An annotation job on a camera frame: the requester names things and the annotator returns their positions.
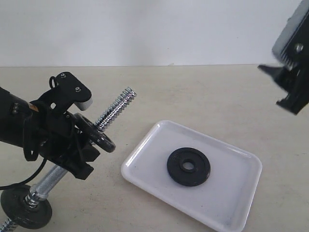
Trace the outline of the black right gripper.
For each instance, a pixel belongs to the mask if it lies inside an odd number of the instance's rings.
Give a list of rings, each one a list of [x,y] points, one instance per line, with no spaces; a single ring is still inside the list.
[[[299,65],[291,70],[283,67],[260,64],[257,68],[269,75],[273,81],[280,79],[280,87],[287,95],[276,104],[284,110],[297,115],[309,103],[309,66]]]

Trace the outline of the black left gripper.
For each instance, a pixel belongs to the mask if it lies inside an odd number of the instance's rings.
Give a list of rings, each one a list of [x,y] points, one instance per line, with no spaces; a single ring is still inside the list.
[[[38,156],[54,163],[86,180],[94,168],[87,162],[94,162],[100,152],[79,134],[72,115],[53,122],[47,115],[29,113],[24,118],[24,157],[35,161]]]

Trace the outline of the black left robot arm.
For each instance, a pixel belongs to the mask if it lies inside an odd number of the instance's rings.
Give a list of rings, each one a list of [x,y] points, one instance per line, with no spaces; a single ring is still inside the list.
[[[98,137],[92,123],[69,107],[75,99],[59,87],[27,102],[0,90],[0,140],[23,149],[26,161],[38,156],[60,166],[75,178],[85,180],[93,172],[89,165],[100,152],[89,140]]]

